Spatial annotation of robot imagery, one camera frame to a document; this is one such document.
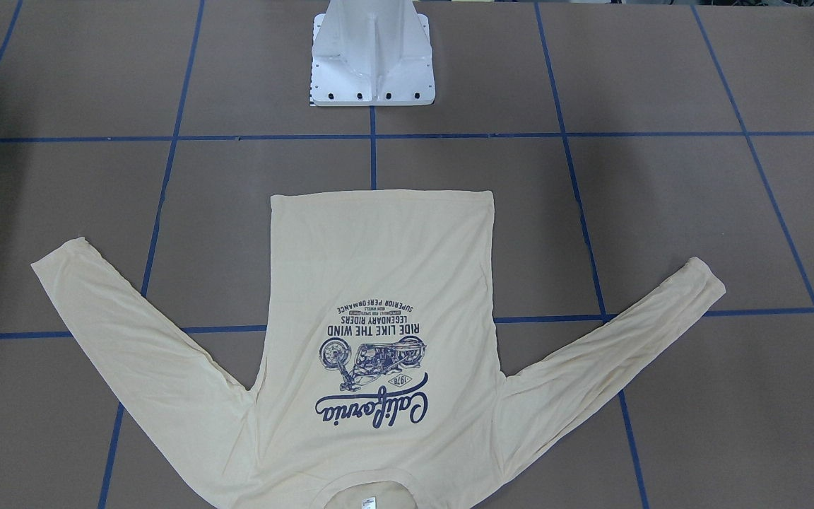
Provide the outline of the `cream long-sleeve printed shirt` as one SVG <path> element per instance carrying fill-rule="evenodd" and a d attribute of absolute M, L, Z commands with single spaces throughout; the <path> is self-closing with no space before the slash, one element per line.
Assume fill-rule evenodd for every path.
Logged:
<path fill-rule="evenodd" d="M 693 257 L 600 328 L 507 376 L 490 192 L 271 197 L 251 389 L 84 238 L 32 264 L 117 399 L 217 508 L 471 508 L 594 415 L 726 287 Z"/>

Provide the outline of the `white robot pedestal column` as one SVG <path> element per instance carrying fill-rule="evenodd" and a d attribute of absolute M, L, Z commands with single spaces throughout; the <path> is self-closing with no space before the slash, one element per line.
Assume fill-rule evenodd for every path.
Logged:
<path fill-rule="evenodd" d="M 331 1 L 314 17 L 311 105 L 423 106 L 435 98 L 429 19 L 413 1 Z"/>

